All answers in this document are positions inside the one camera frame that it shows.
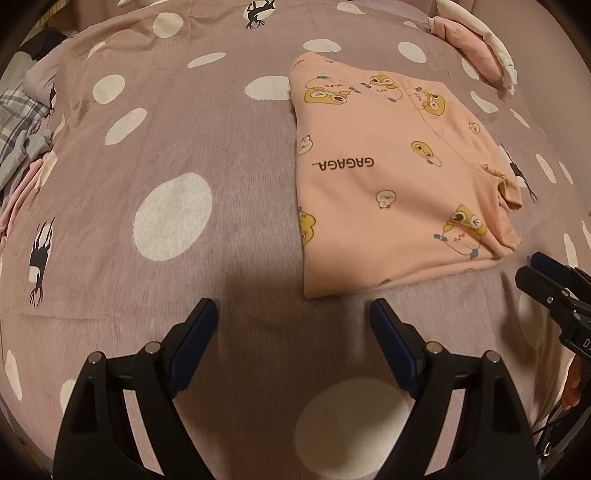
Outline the person right hand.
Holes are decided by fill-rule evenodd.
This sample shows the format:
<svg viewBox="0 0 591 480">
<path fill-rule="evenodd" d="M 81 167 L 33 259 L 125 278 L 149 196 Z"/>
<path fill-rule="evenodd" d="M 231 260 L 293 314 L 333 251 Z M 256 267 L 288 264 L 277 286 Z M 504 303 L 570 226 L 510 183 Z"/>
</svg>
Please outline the person right hand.
<svg viewBox="0 0 591 480">
<path fill-rule="evenodd" d="M 576 407 L 582 396 L 582 359 L 575 356 L 568 370 L 567 379 L 561 396 L 561 405 L 564 410 Z"/>
</svg>

